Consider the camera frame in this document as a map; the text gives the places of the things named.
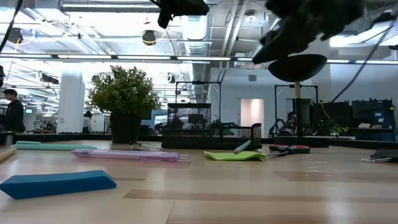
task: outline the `blue foam block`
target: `blue foam block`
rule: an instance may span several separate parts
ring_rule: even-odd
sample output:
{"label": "blue foam block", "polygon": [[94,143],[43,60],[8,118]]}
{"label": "blue foam block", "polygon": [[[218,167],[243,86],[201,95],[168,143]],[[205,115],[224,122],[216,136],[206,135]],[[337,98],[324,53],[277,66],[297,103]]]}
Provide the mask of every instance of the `blue foam block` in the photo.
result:
{"label": "blue foam block", "polygon": [[14,199],[43,197],[116,187],[103,170],[67,174],[15,175],[0,184],[0,190]]}

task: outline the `white column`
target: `white column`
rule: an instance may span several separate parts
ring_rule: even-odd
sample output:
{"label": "white column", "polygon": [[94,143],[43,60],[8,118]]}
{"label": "white column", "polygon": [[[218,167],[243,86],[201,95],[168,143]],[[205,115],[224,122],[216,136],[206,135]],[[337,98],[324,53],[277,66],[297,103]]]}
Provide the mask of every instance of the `white column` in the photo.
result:
{"label": "white column", "polygon": [[85,81],[80,66],[69,64],[62,72],[57,133],[80,133],[83,129]]}
{"label": "white column", "polygon": [[[319,54],[329,58],[330,55],[330,44],[329,40],[320,41],[315,40],[312,42],[308,49],[301,54]],[[318,85],[319,100],[324,102],[331,101],[333,96],[333,90],[331,87],[331,73],[330,65],[325,65],[323,69],[311,78],[313,85]]]}

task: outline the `wooden table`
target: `wooden table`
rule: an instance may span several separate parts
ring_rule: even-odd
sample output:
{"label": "wooden table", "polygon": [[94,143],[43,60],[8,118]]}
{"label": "wooden table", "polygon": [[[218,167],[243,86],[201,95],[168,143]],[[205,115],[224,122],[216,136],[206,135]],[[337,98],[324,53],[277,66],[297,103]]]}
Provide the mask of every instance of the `wooden table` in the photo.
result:
{"label": "wooden table", "polygon": [[[107,141],[75,141],[128,149]],[[0,164],[0,182],[17,174],[102,169],[112,190],[13,200],[0,192],[4,224],[397,223],[398,167],[365,164],[374,151],[330,147],[267,162],[80,159],[65,151],[18,151]]]}

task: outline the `black cable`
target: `black cable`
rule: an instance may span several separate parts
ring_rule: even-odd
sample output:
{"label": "black cable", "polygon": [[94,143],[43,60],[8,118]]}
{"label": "black cable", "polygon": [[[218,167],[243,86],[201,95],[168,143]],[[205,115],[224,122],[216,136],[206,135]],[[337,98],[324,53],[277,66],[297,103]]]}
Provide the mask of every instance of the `black cable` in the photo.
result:
{"label": "black cable", "polygon": [[337,100],[337,98],[339,98],[339,96],[341,96],[341,94],[343,94],[355,82],[356,78],[358,78],[358,75],[362,72],[362,70],[365,67],[368,60],[373,56],[373,54],[375,53],[375,51],[377,50],[377,48],[379,47],[381,42],[384,41],[384,38],[386,38],[386,35],[390,32],[391,28],[394,27],[394,23],[395,23],[396,19],[397,19],[397,16],[395,16],[395,19],[391,21],[389,28],[383,33],[383,35],[378,40],[377,44],[372,48],[372,51],[366,57],[365,61],[363,62],[361,67],[358,69],[358,71],[354,75],[353,79],[351,79],[351,81],[349,81],[349,83],[332,99],[331,103],[335,102]]}
{"label": "black cable", "polygon": [[17,16],[19,10],[21,9],[23,2],[24,2],[24,0],[18,0],[18,2],[17,2],[17,6],[15,7],[14,15],[12,16],[11,22],[8,25],[6,34],[4,35],[4,38],[3,38],[2,42],[1,42],[1,45],[0,45],[0,54],[1,54],[4,46],[6,45],[8,37],[10,36],[11,30],[12,30],[12,26],[14,25],[15,17]]}
{"label": "black cable", "polygon": [[[217,95],[217,92],[214,88],[211,88],[214,91],[214,94]],[[218,98],[216,97],[216,101],[217,101],[217,109],[218,111],[220,111],[220,103],[218,102]]]}

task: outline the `person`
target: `person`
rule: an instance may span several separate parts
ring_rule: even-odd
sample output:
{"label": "person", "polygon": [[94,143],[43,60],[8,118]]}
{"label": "person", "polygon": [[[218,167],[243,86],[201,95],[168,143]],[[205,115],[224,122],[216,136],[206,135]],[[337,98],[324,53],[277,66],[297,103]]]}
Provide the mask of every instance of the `person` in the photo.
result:
{"label": "person", "polygon": [[85,134],[91,134],[91,132],[93,131],[93,129],[91,128],[91,117],[93,115],[91,114],[90,111],[87,111],[84,115],[83,115],[83,133]]}
{"label": "person", "polygon": [[0,123],[4,125],[6,131],[23,133],[26,128],[24,125],[24,105],[18,100],[18,92],[13,89],[4,90],[6,99],[11,101],[7,106],[6,115],[0,116]]}
{"label": "person", "polygon": [[288,129],[290,130],[293,134],[296,131],[296,112],[291,111],[289,114],[287,114],[287,121],[285,125],[281,128],[283,129]]}

